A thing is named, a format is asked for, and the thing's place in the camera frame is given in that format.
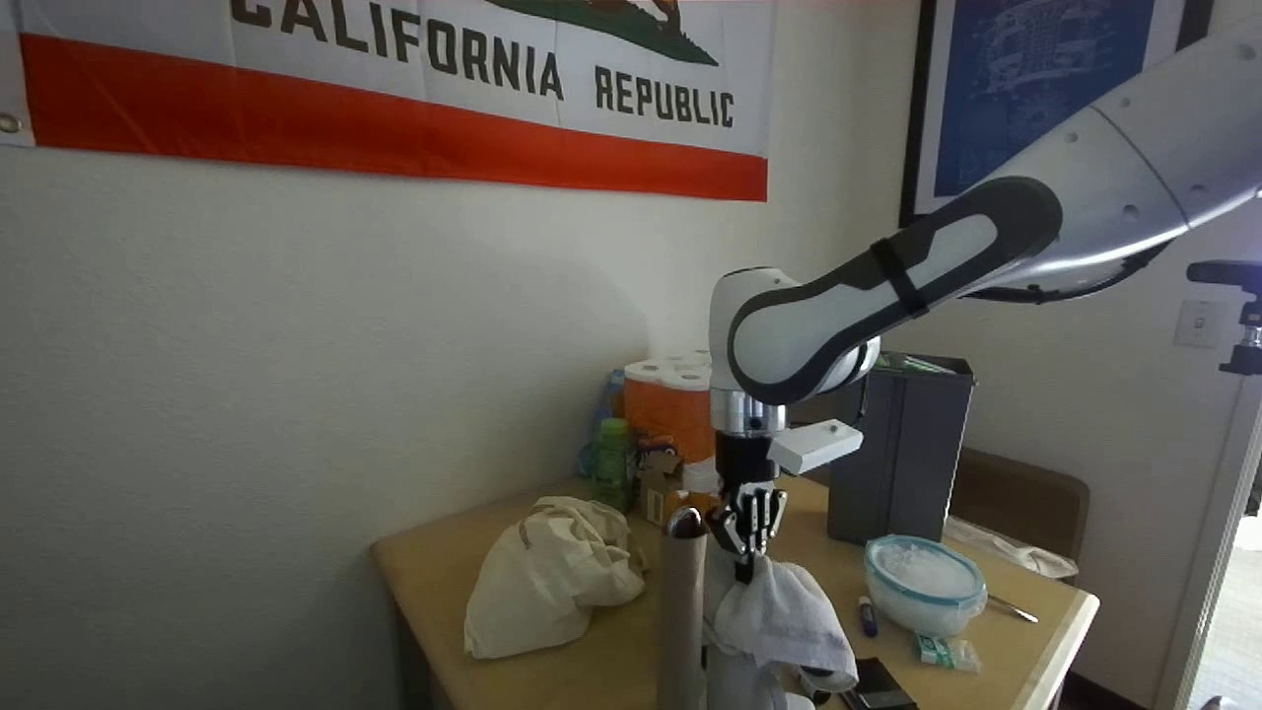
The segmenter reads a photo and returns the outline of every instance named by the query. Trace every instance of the robotic arm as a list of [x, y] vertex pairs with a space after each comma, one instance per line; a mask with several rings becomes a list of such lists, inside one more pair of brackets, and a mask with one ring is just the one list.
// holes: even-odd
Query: robotic arm
[[[802, 445], [779, 453], [784, 404], [855, 382], [894, 323], [950, 298], [1130, 262], [1239, 208], [1260, 186], [1262, 35], [1214, 35], [820, 282], [795, 283], [779, 267], [722, 275], [710, 411], [726, 492], [770, 480], [783, 463], [820, 467]], [[829, 445], [829, 432], [804, 445], [825, 463], [855, 450]]]

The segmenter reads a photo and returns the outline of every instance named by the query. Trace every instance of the food container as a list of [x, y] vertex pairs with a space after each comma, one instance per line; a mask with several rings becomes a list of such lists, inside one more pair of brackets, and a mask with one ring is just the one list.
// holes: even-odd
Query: food container
[[863, 544], [873, 604], [914, 637], [963, 637], [985, 608], [979, 566], [926, 537], [876, 537]]

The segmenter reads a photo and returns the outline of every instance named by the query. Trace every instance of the desk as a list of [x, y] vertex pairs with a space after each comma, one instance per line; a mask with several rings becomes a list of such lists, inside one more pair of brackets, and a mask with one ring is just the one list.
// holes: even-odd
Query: desk
[[[855, 657], [879, 657], [925, 710], [1046, 710], [1059, 697], [1059, 686], [1102, 608], [1097, 595], [1023, 571], [992, 553], [958, 549], [985, 571], [994, 595], [1031, 608], [1040, 625], [1031, 629], [1002, 613], [983, 613], [969, 629], [983, 675], [919, 666], [908, 632], [883, 625], [879, 638], [860, 637], [855, 600], [863, 591], [863, 566], [855, 544], [829, 537], [829, 491], [817, 480], [783, 486], [791, 491], [791, 519], [775, 542], [775, 557], [817, 571]], [[533, 513], [541, 492], [420, 524], [376, 544], [380, 571], [387, 575], [433, 684], [458, 710], [650, 710], [660, 629], [655, 575], [646, 595], [614, 613], [596, 613], [589, 637], [570, 649], [501, 665], [478, 665], [467, 657], [467, 600], [478, 584], [482, 557], [512, 521]], [[660, 532], [635, 524], [635, 542], [655, 566]]]

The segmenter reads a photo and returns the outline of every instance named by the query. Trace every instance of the chair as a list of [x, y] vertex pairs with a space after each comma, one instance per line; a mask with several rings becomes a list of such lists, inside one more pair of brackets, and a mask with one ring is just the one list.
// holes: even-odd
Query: chair
[[950, 519], [1076, 561], [1090, 524], [1090, 486], [1059, 470], [963, 450]]

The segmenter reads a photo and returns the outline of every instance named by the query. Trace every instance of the poster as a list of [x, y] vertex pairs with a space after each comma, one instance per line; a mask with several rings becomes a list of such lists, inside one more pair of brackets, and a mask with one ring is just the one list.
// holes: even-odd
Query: poster
[[766, 202], [775, 0], [0, 0], [0, 143]]
[[925, 0], [902, 220], [1206, 35], [1211, 0]]

